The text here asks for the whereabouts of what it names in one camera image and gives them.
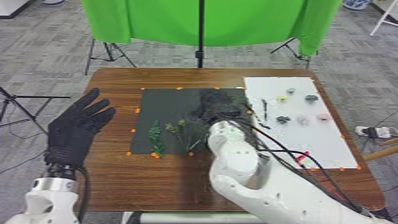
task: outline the wooden table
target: wooden table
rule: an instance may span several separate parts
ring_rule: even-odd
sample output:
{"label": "wooden table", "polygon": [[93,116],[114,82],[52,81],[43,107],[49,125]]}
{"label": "wooden table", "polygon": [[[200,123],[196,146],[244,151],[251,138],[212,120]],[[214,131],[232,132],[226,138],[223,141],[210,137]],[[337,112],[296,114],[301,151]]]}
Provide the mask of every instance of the wooden table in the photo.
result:
{"label": "wooden table", "polygon": [[283,69],[102,69],[88,90],[102,89],[118,109],[116,118],[97,137],[88,158],[93,179],[91,211],[242,211],[210,187],[209,169],[212,155],[196,157],[132,155],[132,129],[141,107],[141,88],[235,88],[244,86],[244,76],[312,77],[329,111],[345,135],[361,170],[331,170],[331,176],[354,201],[370,210],[385,208],[385,195],[370,173],[347,127],[315,74]]}

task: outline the black robotic glove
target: black robotic glove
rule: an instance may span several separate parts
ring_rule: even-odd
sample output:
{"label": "black robotic glove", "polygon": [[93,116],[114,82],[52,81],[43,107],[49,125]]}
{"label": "black robotic glove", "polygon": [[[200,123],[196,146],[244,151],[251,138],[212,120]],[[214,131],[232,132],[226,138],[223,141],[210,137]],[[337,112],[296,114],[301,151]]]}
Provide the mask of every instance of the black robotic glove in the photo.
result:
{"label": "black robotic glove", "polygon": [[93,89],[49,125],[45,155],[49,164],[70,165],[75,168],[84,167],[95,136],[116,114],[113,107],[104,110],[111,104],[107,99],[91,105],[98,96],[100,89]]}

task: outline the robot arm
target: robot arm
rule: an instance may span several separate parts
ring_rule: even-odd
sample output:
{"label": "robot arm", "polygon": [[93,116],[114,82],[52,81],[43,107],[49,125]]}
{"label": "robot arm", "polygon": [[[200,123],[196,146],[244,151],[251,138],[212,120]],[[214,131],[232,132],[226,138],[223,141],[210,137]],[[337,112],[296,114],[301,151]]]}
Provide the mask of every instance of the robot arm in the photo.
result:
{"label": "robot arm", "polygon": [[109,100],[93,104],[100,89],[93,89],[49,125],[49,169],[26,195],[27,210],[8,224],[77,224],[74,206],[79,200],[75,171],[84,170],[84,161],[95,136],[109,124],[116,109]]}
{"label": "robot arm", "polygon": [[[74,213],[74,206],[79,200],[75,174],[74,176],[54,175],[52,169],[54,166],[47,172],[50,174],[49,177],[36,179],[33,190],[26,195],[26,213],[17,215],[6,224],[79,223]],[[63,168],[63,173],[66,171],[72,171],[70,167]]]}
{"label": "robot arm", "polygon": [[[216,154],[210,170],[219,194],[271,224],[392,223],[360,214],[324,193],[310,181],[287,169],[271,153],[262,161],[246,142],[246,134],[232,121],[210,128],[209,145]],[[260,186],[246,187],[258,176]]]}

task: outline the small figurine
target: small figurine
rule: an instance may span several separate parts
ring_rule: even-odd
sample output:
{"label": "small figurine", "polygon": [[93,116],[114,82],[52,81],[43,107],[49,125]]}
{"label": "small figurine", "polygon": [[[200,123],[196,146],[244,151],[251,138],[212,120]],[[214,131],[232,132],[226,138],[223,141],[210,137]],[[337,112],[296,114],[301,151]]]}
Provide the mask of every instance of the small figurine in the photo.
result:
{"label": "small figurine", "polygon": [[278,117],[278,123],[280,123],[280,124],[287,124],[289,121],[290,121],[290,117],[287,117],[287,116],[280,116],[280,117]]}
{"label": "small figurine", "polygon": [[280,97],[278,97],[278,101],[280,101],[281,103],[285,103],[285,102],[289,101],[289,97],[287,97],[287,96],[280,96]]}
{"label": "small figurine", "polygon": [[319,119],[322,121],[329,121],[331,120],[331,115],[329,114],[321,114],[317,117],[319,117]]}
{"label": "small figurine", "polygon": [[308,96],[306,96],[306,101],[308,101],[310,103],[313,103],[319,99],[321,99],[321,97],[315,96],[315,95],[308,95]]}
{"label": "small figurine", "polygon": [[294,93],[296,93],[296,88],[290,88],[290,89],[287,90],[287,92],[289,92],[290,95],[294,95]]}
{"label": "small figurine", "polygon": [[310,125],[310,120],[308,120],[306,116],[299,116],[299,117],[297,117],[297,122],[299,122],[299,124],[301,124],[303,126],[308,126],[308,125]]}

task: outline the gray carpet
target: gray carpet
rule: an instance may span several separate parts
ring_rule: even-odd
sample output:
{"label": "gray carpet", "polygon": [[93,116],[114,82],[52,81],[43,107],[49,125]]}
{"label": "gray carpet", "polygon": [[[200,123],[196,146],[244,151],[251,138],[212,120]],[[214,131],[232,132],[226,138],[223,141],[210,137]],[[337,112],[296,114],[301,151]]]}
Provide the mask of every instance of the gray carpet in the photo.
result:
{"label": "gray carpet", "polygon": [[[363,12],[340,10],[326,39],[321,55],[313,58],[312,70],[322,80],[328,93],[353,129],[372,126],[398,110],[398,28],[385,25],[377,36],[370,37],[381,14],[374,8]],[[36,1],[17,19],[0,20],[0,86],[27,95],[81,96],[90,78],[84,76],[91,41],[91,30],[79,0],[61,7],[47,7]],[[207,50],[207,67],[219,68],[305,68],[287,49],[274,55],[280,44],[267,44]],[[123,49],[139,67],[196,67],[194,47],[148,41],[134,41]],[[97,54],[104,53],[98,45]],[[114,63],[95,61],[91,72],[106,66],[129,66],[122,59]],[[24,101],[36,109],[42,101]],[[49,124],[68,107],[70,100],[56,100],[43,112],[40,122]],[[8,110],[10,120],[18,119],[18,111]],[[386,126],[398,127],[398,117]],[[0,170],[31,158],[47,148],[43,135],[31,124],[0,129]],[[381,150],[370,142],[363,153]],[[398,155],[370,162],[383,190],[398,186]],[[24,211],[24,195],[34,178],[43,172],[43,161],[36,159],[26,166],[0,175],[0,223]],[[398,214],[398,189],[386,192],[386,207]],[[91,213],[88,223],[118,223],[122,214]]]}

